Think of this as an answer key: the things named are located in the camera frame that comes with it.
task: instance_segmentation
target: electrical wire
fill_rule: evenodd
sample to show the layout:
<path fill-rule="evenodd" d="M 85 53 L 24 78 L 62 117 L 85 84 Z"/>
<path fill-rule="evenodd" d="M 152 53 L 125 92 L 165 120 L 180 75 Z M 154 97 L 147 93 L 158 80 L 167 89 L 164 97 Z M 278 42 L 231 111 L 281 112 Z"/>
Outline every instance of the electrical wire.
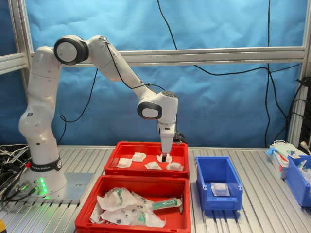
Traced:
<path fill-rule="evenodd" d="M 63 137 L 64 137 L 64 134 L 65 134 L 65 132 L 66 132 L 67 123 L 76 122 L 77 120 L 79 120 L 79 119 L 82 117 L 83 113 L 85 112 L 85 110 L 86 110 L 86 108 L 87 108 L 87 106 L 88 106 L 88 104 L 89 104 L 89 102 L 90 102 L 90 100 L 91 100 L 91 97 L 92 97 L 92 92 L 93 92 L 93 88 L 94 88 L 94 84 L 95 84 L 97 72 L 98 72 L 98 69 L 96 69 L 96 73 L 95 73 L 95 76 L 94 76 L 94 81 L 93 81 L 93 85 L 92 85 L 92 88 L 91 88 L 91 92 L 90 92 L 90 94 L 89 94 L 88 102 L 87 102 L 86 106 L 84 107 L 84 109 L 83 109 L 82 113 L 80 114 L 80 116 L 79 116 L 77 119 L 73 120 L 73 121 L 68 121 L 68 120 L 66 120 L 66 118 L 65 118 L 65 116 L 64 116 L 63 114 L 61 114 L 61 115 L 59 116 L 59 117 L 65 122 L 65 127 L 64 127 L 63 134 L 62 134 L 62 136 L 60 137 L 60 139 L 58 140 L 57 144 L 59 144 L 59 143 L 61 142 L 61 140 L 63 139 Z"/>
<path fill-rule="evenodd" d="M 171 31 L 171 28 L 166 20 L 166 18 L 164 17 L 163 13 L 162 13 L 162 10 L 161 10 L 161 7 L 160 7 L 160 2 L 159 0 L 157 0 L 157 3 L 158 3 L 158 6 L 159 6 L 159 10 L 160 10 L 160 13 L 164 19 L 164 21 L 166 22 L 166 25 L 170 31 L 170 34 L 171 34 L 171 38 L 173 40 L 173 43 L 174 43 L 174 47 L 175 49 L 177 50 L 177 45 L 175 43 L 175 40 L 174 40 L 174 36 L 173 36 L 173 33 Z M 271 1 L 269 0 L 269 5 L 268 5 L 268 47 L 270 46 L 270 5 L 271 5 Z M 233 73 L 223 73 L 223 74 L 214 74 L 214 73 L 211 73 L 211 72 L 208 72 L 207 70 L 197 66 L 197 65 L 194 65 L 196 68 L 204 71 L 205 73 L 207 74 L 210 74 L 210 75 L 213 75 L 213 76 L 223 76 L 223 75 L 233 75 L 233 74 L 243 74 L 243 73 L 247 73 L 247 72 L 251 72 L 251 71 L 254 71 L 254 70 L 258 70 L 258 69 L 265 69 L 267 70 L 268 72 L 268 81 L 267 81 L 267 88 L 266 88 L 266 97 L 265 97 L 265 106 L 266 106 L 266 111 L 267 111 L 267 116 L 268 116 L 268 124 L 267 124 L 267 128 L 266 128 L 266 132 L 265 132 L 265 147 L 266 147 L 266 137 L 267 137 L 267 133 L 268 133 L 268 129 L 269 129 L 269 125 L 270 125 L 270 116 L 269 116 L 269 111 L 268 111 L 268 106 L 267 106 L 267 95 L 268 95 L 268 87 L 269 87 L 269 78 L 271 78 L 271 81 L 272 81 L 272 84 L 273 84 L 273 87 L 274 87 L 274 92 L 275 92 L 275 100 L 276 100 L 276 105 L 278 107 L 278 109 L 281 111 L 281 113 L 284 115 L 285 117 L 285 128 L 287 129 L 287 125 L 288 125 L 288 120 L 287 120 L 287 117 L 286 115 L 284 114 L 284 112 L 282 111 L 282 109 L 280 108 L 278 102 L 277 102 L 277 98 L 276 98 L 276 88 L 275 88 L 275 84 L 274 84 L 274 81 L 273 81 L 273 77 L 271 75 L 272 72 L 277 72 L 277 71 L 281 71 L 281 70 L 285 70 L 285 69 L 289 69 L 289 68 L 292 68 L 292 67 L 296 67 L 298 65 L 294 65 L 294 66 L 291 66 L 291 67 L 287 67 L 287 68 L 283 68 L 283 69 L 279 69 L 279 70 L 276 70 L 276 71 L 272 71 L 270 72 L 270 64 L 267 64 L 268 67 L 258 67 L 258 68 L 255 68 L 255 69 L 250 69 L 250 70 L 245 70 L 245 71 L 241 71 L 241 72 L 233 72 Z"/>

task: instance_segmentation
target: sterile packaging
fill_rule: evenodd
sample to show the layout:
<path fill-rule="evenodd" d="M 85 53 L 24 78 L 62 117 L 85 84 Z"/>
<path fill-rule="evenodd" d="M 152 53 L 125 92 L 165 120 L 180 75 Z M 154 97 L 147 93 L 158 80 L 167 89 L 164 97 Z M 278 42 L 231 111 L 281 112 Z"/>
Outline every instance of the sterile packaging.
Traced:
<path fill-rule="evenodd" d="M 305 165 L 306 162 L 307 162 L 307 160 L 304 160 L 300 164 L 297 165 L 297 168 L 298 168 L 299 171 L 302 171 L 303 166 Z"/>
<path fill-rule="evenodd" d="M 274 144 L 274 148 L 278 151 L 280 155 L 287 159 L 287 156 L 292 157 L 293 159 L 299 159 L 300 155 L 307 155 L 304 152 L 298 150 L 291 143 L 276 143 Z"/>
<path fill-rule="evenodd" d="M 133 162 L 142 162 L 147 157 L 144 153 L 135 152 L 133 155 Z"/>
<path fill-rule="evenodd" d="M 210 187 L 214 196 L 223 196 L 228 197 L 230 196 L 228 185 L 226 183 L 210 183 Z"/>
<path fill-rule="evenodd" d="M 153 202 L 150 210 L 160 210 L 160 209 L 166 209 L 166 208 L 172 208 L 172 207 L 179 207 L 181 206 L 181 204 L 182 202 L 180 199 L 170 198 L 168 200 Z"/>
<path fill-rule="evenodd" d="M 119 159 L 117 168 L 129 168 L 132 164 L 132 159 L 121 158 Z"/>
<path fill-rule="evenodd" d="M 180 163 L 172 162 L 167 164 L 166 169 L 171 171 L 183 171 L 184 167 L 181 166 Z"/>
<path fill-rule="evenodd" d="M 163 228 L 165 224 L 166 220 L 162 221 L 152 211 L 139 211 L 132 225 Z"/>
<path fill-rule="evenodd" d="M 143 198 L 142 196 L 140 196 L 140 195 L 138 195 L 138 194 L 136 194 L 136 193 L 134 193 L 134 192 L 132 192 L 132 195 L 133 195 L 134 198 L 136 198 L 136 200 L 137 200 L 137 205 L 139 205 L 139 206 L 145 206 L 146 209 L 150 209 L 151 206 L 152 206 L 152 203 L 154 203 L 153 201 L 148 200 L 148 199 L 146 199 L 146 198 Z"/>
<path fill-rule="evenodd" d="M 288 170 L 288 160 L 281 156 L 275 148 L 270 147 L 266 154 L 272 161 L 274 168 L 278 171 L 281 179 L 286 179 Z"/>
<path fill-rule="evenodd" d="M 101 214 L 102 219 L 118 225 L 131 225 L 134 217 L 137 213 L 133 214 L 131 211 L 125 210 L 124 208 L 115 211 L 105 211 Z"/>
<path fill-rule="evenodd" d="M 165 162 L 162 162 L 162 157 L 163 157 L 163 154 L 161 154 L 160 156 L 159 155 L 156 156 L 157 160 L 160 163 L 171 163 L 172 162 L 172 157 L 170 156 L 170 154 L 166 155 L 166 161 Z"/>
<path fill-rule="evenodd" d="M 99 203 L 96 203 L 94 210 L 92 212 L 92 215 L 91 215 L 89 220 L 92 223 L 99 223 L 102 212 L 103 212 L 103 210 L 102 210 L 101 206 L 99 205 Z"/>
<path fill-rule="evenodd" d="M 149 170 L 162 170 L 157 162 L 150 162 L 145 164 L 145 167 Z"/>
<path fill-rule="evenodd" d="M 126 188 L 113 188 L 104 198 L 97 196 L 97 201 L 103 210 L 111 212 L 137 204 L 136 198 Z"/>

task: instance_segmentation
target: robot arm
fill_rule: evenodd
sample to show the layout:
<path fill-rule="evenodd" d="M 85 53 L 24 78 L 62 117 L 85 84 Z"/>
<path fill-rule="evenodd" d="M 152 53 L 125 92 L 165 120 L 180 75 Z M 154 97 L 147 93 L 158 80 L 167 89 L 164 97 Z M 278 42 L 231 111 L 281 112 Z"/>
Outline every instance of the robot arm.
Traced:
<path fill-rule="evenodd" d="M 30 170 L 21 176 L 20 183 L 40 183 L 39 180 L 44 179 L 47 188 L 41 186 L 39 196 L 54 193 L 66 184 L 64 174 L 59 172 L 61 162 L 51 130 L 62 64 L 70 66 L 87 59 L 108 79 L 123 81 L 135 92 L 140 117 L 158 120 L 163 160 L 171 151 L 174 136 L 178 135 L 175 132 L 177 96 L 169 91 L 156 94 L 145 86 L 105 37 L 94 36 L 84 41 L 69 35 L 57 40 L 54 48 L 39 47 L 30 70 L 28 107 L 19 121 L 19 130 L 32 154 Z"/>
<path fill-rule="evenodd" d="M 143 119 L 157 119 L 164 159 L 171 151 L 175 136 L 178 100 L 169 91 L 156 94 L 144 85 L 121 54 L 104 36 L 94 36 L 87 41 L 73 35 L 58 39 L 54 55 L 65 65 L 75 65 L 86 59 L 111 81 L 123 81 L 138 97 L 138 115 Z"/>

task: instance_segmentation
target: aluminum table surface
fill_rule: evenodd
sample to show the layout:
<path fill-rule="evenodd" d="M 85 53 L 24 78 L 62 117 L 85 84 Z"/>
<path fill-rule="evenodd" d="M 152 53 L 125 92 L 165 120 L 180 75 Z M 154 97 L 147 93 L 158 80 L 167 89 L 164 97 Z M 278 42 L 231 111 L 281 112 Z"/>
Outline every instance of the aluminum table surface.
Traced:
<path fill-rule="evenodd" d="M 60 146 L 66 172 L 95 173 L 79 204 L 17 202 L 0 218 L 14 233 L 75 232 L 74 221 L 104 166 L 113 146 Z M 240 211 L 202 211 L 196 188 L 195 156 L 229 156 L 243 184 Z M 311 233 L 311 208 L 301 208 L 286 182 L 265 154 L 265 149 L 189 148 L 191 229 L 193 233 Z"/>

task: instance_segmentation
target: blue storage bin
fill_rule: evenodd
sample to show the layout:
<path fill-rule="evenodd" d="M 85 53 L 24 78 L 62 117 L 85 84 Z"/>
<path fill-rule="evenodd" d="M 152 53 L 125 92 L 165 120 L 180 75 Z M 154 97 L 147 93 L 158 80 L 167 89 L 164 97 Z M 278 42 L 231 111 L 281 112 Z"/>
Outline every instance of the blue storage bin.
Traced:
<path fill-rule="evenodd" d="M 240 210 L 243 187 L 229 157 L 195 157 L 196 185 L 203 210 Z M 227 183 L 230 197 L 214 196 L 210 183 Z"/>
<path fill-rule="evenodd" d="M 311 206 L 310 185 L 297 168 L 297 165 L 305 160 L 307 162 L 304 166 L 311 168 L 311 156 L 300 156 L 300 159 L 293 159 L 288 156 L 288 159 L 286 182 L 300 206 Z"/>

